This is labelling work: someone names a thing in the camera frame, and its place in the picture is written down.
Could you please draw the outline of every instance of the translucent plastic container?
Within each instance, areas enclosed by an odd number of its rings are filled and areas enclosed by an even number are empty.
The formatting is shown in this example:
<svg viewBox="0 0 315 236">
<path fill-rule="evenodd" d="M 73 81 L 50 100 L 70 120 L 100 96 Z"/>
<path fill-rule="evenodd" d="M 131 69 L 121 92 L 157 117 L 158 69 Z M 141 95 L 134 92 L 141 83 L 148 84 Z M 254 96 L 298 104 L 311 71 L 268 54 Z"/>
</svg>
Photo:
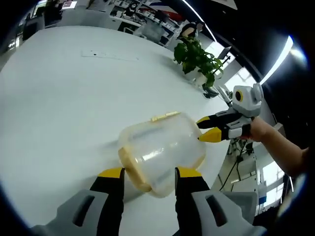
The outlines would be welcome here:
<svg viewBox="0 0 315 236">
<path fill-rule="evenodd" d="M 168 113 L 124 129 L 119 157 L 133 184 L 166 197 L 175 188 L 175 167 L 197 169 L 206 155 L 201 131 L 184 113 Z"/>
</svg>

